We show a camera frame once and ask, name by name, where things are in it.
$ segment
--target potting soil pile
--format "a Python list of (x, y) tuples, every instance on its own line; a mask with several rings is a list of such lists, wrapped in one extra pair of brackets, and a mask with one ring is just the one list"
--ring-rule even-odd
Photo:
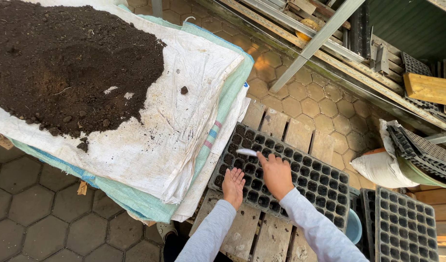
[[(0, 7), (0, 133), (178, 203), (215, 122), (224, 81), (244, 57), (109, 1), (89, 3), (99, 11), (47, 8), (83, 4), (42, 0), (18, 15), (14, 2), (0, 3), (6, 5)], [(188, 93), (181, 94), (184, 86)], [(77, 137), (86, 135), (87, 153), (76, 148)]]

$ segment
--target sandal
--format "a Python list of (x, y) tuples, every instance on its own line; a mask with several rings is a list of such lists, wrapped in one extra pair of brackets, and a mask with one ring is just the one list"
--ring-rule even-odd
[(174, 232), (176, 235), (178, 235), (178, 231), (176, 231), (175, 224), (173, 222), (171, 224), (157, 222), (157, 230), (162, 237), (163, 242), (165, 242), (165, 236), (169, 232)]

